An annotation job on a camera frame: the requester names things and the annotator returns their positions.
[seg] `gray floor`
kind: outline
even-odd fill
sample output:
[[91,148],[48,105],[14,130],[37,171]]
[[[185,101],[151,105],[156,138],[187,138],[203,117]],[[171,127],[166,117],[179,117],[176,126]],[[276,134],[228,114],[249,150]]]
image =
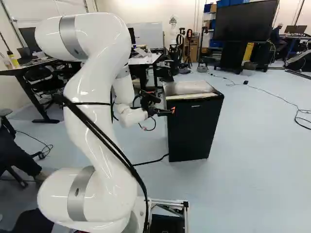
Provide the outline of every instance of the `gray floor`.
[[[252,86],[311,108],[311,81],[283,70],[241,75],[210,72],[236,83],[249,80]],[[311,132],[294,123],[295,108],[245,85],[226,86],[230,81],[195,69],[175,80],[206,80],[225,100],[208,160],[170,164],[165,159],[137,168],[148,195],[188,200],[193,233],[309,233]],[[70,142],[63,122],[33,124],[29,114],[24,120],[22,116],[20,112],[18,119],[11,120],[15,128],[54,144],[50,156],[38,161],[45,170],[89,165]],[[123,129],[114,123],[120,145],[133,163],[167,153],[164,119],[155,119],[157,127],[152,132],[138,125]],[[144,124],[152,127],[151,120]],[[18,134],[16,140],[29,153],[41,148],[24,135]],[[0,182],[0,213],[4,214],[0,228],[11,229],[22,211],[35,208],[36,192],[35,185],[20,190],[15,183]]]

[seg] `person's leg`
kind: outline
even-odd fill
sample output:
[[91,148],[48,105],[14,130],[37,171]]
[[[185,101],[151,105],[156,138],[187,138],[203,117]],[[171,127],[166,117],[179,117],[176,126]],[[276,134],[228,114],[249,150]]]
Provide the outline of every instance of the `person's leg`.
[[278,42],[278,50],[281,51],[282,49],[284,49],[287,46],[287,42],[285,40],[280,40]]
[[0,160],[6,166],[16,166],[29,176],[36,177],[42,167],[20,148],[5,127],[0,128]]

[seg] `computer monitor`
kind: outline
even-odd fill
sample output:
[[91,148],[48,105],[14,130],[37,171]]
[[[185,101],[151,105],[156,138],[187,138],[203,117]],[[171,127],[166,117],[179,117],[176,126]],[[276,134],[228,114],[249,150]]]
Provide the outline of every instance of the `computer monitor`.
[[35,27],[33,28],[20,28],[21,35],[23,36],[28,48],[30,49],[31,54],[33,52],[40,52],[41,49],[38,46],[35,40]]
[[131,35],[132,45],[136,44],[134,28],[128,28],[128,31],[130,32],[130,35]]
[[299,26],[297,26],[296,33],[297,34],[303,34],[303,33],[305,33],[306,29],[307,29],[306,25],[299,25]]
[[278,0],[265,0],[220,7],[213,39],[264,42],[270,38]]
[[291,33],[291,34],[294,34],[296,33],[296,29],[297,29],[297,26],[295,25],[288,25],[285,29],[285,33]]

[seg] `mini fridge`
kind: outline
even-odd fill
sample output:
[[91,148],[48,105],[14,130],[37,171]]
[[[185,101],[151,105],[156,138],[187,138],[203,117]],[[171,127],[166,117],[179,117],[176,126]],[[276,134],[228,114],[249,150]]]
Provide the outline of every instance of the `mini fridge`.
[[169,161],[207,159],[224,96],[206,81],[164,84]]

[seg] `jeans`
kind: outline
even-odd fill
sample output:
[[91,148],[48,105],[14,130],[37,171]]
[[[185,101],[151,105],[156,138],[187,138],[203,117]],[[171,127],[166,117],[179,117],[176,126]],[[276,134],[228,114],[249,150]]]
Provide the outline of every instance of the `jeans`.
[[0,176],[6,167],[11,166],[15,166],[33,177],[42,170],[42,167],[15,143],[12,135],[2,125],[0,128]]

